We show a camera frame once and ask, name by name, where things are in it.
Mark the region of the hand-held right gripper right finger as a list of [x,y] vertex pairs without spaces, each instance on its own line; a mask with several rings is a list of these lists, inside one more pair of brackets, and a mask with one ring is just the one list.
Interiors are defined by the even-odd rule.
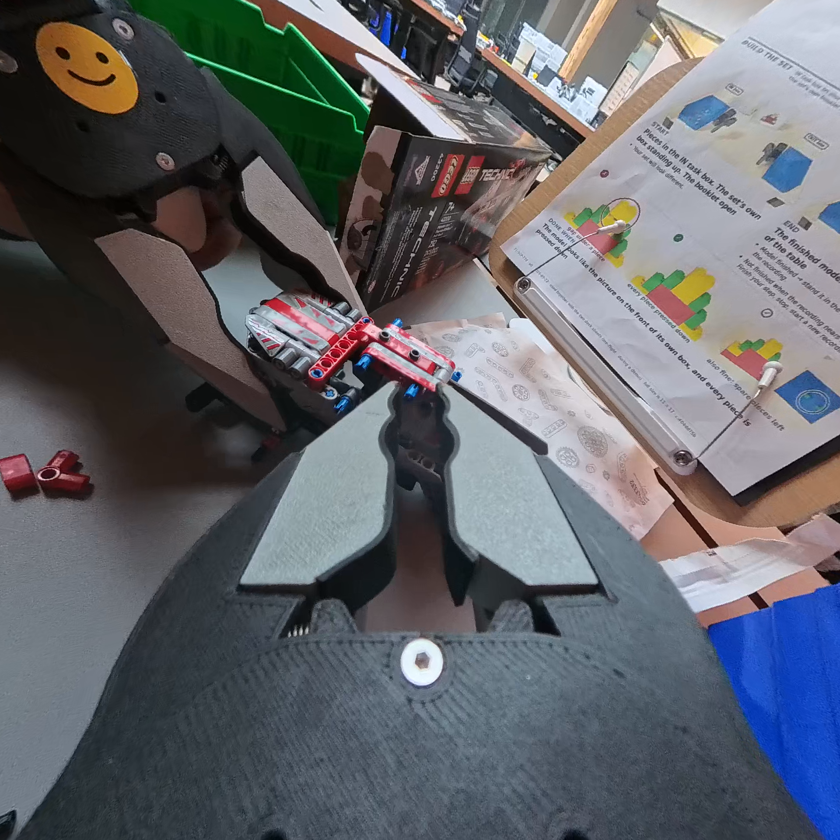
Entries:
[[456,604],[588,595],[600,582],[554,493],[548,446],[459,387],[438,391],[444,572]]

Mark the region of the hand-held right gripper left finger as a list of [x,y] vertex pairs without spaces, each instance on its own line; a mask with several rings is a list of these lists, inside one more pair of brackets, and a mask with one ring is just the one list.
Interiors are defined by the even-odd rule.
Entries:
[[242,589],[379,592],[391,579],[396,468],[388,433],[398,391],[383,385],[302,450],[250,551]]

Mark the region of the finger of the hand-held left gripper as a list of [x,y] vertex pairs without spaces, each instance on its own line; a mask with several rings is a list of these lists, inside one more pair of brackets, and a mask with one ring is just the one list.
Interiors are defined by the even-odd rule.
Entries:
[[230,213],[269,258],[296,272],[311,290],[367,315],[330,232],[263,158],[240,172]]
[[215,295],[177,244],[126,229],[95,244],[163,330],[169,350],[252,417],[286,424],[245,349],[225,331]]

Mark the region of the red grey lego car model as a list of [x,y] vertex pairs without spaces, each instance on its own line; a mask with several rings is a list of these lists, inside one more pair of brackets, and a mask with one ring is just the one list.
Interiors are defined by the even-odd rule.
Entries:
[[420,486],[429,499],[444,495],[447,459],[439,429],[438,390],[459,378],[444,353],[412,336],[397,318],[384,327],[347,302],[333,302],[307,290],[282,291],[245,315],[240,345],[246,371],[263,385],[286,431],[246,407],[246,393],[202,360],[191,361],[204,379],[185,398],[198,412],[219,401],[236,404],[265,429],[251,455],[269,467],[292,451],[292,443],[317,438],[389,382],[399,386],[395,414],[395,475],[405,490]]

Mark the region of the lego set cardboard box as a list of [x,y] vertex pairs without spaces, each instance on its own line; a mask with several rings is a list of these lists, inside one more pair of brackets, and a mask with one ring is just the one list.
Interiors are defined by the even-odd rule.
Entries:
[[339,256],[372,312],[486,254],[551,149],[495,104],[356,58],[377,91]]

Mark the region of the red lego angle connector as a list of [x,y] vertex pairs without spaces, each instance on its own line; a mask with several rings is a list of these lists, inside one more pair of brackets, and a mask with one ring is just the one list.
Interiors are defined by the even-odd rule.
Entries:
[[91,478],[79,471],[79,454],[60,449],[39,469],[34,469],[25,454],[1,458],[2,484],[10,495],[24,496],[37,490],[54,495],[83,496]]

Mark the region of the person's left hand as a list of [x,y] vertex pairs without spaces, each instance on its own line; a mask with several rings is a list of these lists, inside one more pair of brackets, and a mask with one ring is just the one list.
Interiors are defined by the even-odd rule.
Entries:
[[186,186],[156,203],[154,228],[179,244],[196,270],[204,272],[223,262],[240,246],[243,235],[230,213],[233,193]]

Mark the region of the green plastic bin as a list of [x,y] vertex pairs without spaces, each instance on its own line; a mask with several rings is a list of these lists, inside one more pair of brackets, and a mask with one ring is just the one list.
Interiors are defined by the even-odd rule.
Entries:
[[370,111],[326,57],[294,25],[276,28],[243,1],[132,1],[194,57],[349,113],[364,131]]
[[340,184],[361,163],[363,129],[346,108],[316,98],[294,65],[287,86],[191,55],[276,136],[297,167],[328,226],[340,216]]

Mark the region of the white patterned paper bag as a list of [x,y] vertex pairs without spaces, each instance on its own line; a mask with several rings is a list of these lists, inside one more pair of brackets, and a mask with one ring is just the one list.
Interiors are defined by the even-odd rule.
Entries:
[[541,439],[552,461],[636,539],[671,505],[653,461],[529,320],[496,313],[417,324],[409,333],[454,362],[462,388]]

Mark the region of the white page holder bar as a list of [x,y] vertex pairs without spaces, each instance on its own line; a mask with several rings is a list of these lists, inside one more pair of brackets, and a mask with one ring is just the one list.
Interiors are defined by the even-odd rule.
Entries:
[[512,289],[520,309],[647,452],[675,475],[692,475],[699,465],[697,458],[579,334],[545,292],[525,277],[517,279]]

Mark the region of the wooden desk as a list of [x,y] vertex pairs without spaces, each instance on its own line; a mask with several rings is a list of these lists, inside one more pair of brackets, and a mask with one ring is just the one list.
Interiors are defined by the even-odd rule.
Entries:
[[[432,26],[443,28],[447,36],[459,37],[464,33],[462,27],[446,18],[429,2],[408,1],[405,2],[405,5],[415,18]],[[475,56],[482,63],[484,70],[496,75],[491,88],[492,97],[514,116],[524,118],[530,114],[530,111],[538,112],[542,117],[557,123],[562,131],[569,134],[577,143],[588,139],[595,132],[595,129],[589,123],[577,119],[568,110],[561,107],[545,91],[523,76],[522,73],[514,70],[492,49],[476,48]]]
[[363,71],[358,56],[388,65],[410,77],[417,75],[336,1],[253,1],[266,23],[283,29],[294,25],[325,57]]

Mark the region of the white paper slip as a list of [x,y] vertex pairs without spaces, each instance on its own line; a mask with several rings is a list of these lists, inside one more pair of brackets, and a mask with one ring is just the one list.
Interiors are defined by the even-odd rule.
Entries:
[[659,567],[694,613],[738,601],[813,570],[839,550],[839,524],[825,514],[784,539],[751,539],[666,560]]

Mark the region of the brown board document stand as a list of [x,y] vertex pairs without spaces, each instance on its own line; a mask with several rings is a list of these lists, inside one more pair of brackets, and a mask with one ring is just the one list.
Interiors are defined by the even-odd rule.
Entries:
[[[568,155],[553,173],[501,222],[497,233],[491,240],[490,273],[500,292],[518,314],[529,319],[527,314],[520,309],[512,289],[515,281],[522,277],[522,273],[503,254],[501,247],[530,224],[583,172],[587,165],[592,163],[601,152],[617,142],[620,135],[633,122],[651,109],[668,90],[699,63],[701,63],[700,58],[683,60],[654,75],[652,80],[647,81],[629,99],[625,100],[624,104],[605,121],[600,129],[596,130],[588,140],[582,142],[575,151]],[[593,393],[592,389],[591,393],[635,438],[624,422],[599,399],[597,394]],[[838,453],[820,464],[813,465],[799,475],[788,478],[778,486],[766,490],[751,502],[742,505],[725,491],[707,469],[697,467],[696,471],[690,476],[675,475],[666,466],[661,465],[656,457],[649,454],[637,439],[636,441],[661,468],[664,475],[674,481],[675,486],[679,488],[688,502],[710,516],[729,523],[744,527],[790,529],[802,524],[812,515],[821,511],[828,511],[831,506],[838,504]]]

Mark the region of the blue plastic bin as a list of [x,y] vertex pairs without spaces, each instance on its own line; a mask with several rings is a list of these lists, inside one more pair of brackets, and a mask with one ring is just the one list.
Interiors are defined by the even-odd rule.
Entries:
[[708,629],[773,768],[824,838],[839,838],[839,587]]

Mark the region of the printed instruction sheet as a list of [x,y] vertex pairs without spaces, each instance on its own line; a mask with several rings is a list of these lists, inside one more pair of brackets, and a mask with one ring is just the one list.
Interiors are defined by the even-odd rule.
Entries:
[[838,439],[838,2],[772,2],[502,247],[733,497]]

